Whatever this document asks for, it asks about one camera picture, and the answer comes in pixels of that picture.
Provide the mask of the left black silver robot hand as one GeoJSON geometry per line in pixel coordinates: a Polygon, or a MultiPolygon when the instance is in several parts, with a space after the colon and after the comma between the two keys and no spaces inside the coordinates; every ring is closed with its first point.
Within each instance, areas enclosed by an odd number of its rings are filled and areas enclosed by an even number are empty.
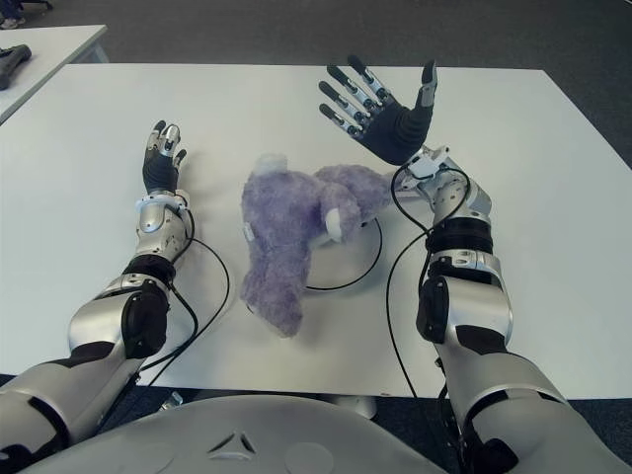
{"type": "Polygon", "coordinates": [[[142,166],[142,179],[146,192],[176,192],[180,168],[187,156],[187,150],[177,150],[181,141],[177,125],[159,120],[147,139],[142,166]]]}

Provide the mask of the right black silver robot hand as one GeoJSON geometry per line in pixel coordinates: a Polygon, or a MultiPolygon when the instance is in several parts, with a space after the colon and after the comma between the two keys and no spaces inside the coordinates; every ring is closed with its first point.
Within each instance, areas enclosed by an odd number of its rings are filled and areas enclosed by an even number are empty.
{"type": "Polygon", "coordinates": [[[320,92],[337,107],[322,104],[320,113],[382,161],[403,166],[421,150],[431,128],[438,85],[436,62],[424,64],[412,108],[402,105],[357,56],[350,55],[348,65],[361,81],[356,82],[337,65],[327,66],[327,73],[346,93],[321,81],[320,92]]]}

